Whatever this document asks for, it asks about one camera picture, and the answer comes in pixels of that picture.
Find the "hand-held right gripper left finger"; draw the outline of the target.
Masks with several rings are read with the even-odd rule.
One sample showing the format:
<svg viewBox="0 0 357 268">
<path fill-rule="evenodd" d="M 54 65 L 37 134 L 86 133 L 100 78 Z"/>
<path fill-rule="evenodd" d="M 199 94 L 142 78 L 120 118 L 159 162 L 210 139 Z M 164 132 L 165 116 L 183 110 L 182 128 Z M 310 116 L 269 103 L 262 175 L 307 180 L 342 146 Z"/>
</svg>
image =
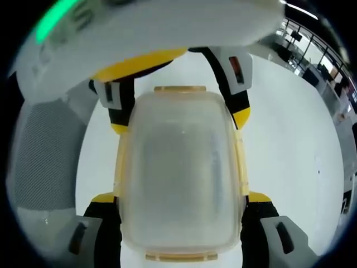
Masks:
<svg viewBox="0 0 357 268">
<path fill-rule="evenodd" d="M 93 198 L 70 236 L 68 267 L 120 267 L 121 223 L 112 192 Z"/>
</svg>

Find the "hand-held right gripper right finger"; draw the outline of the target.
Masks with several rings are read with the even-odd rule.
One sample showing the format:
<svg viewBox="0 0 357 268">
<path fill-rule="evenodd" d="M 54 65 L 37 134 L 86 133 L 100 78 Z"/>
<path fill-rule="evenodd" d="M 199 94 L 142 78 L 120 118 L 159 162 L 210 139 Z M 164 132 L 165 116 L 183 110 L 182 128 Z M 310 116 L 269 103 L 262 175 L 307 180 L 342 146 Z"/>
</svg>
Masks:
<svg viewBox="0 0 357 268">
<path fill-rule="evenodd" d="M 242 218 L 243 267 L 313 267 L 318 256 L 308 236 L 287 216 L 280 216 L 271 199 L 250 192 Z"/>
</svg>

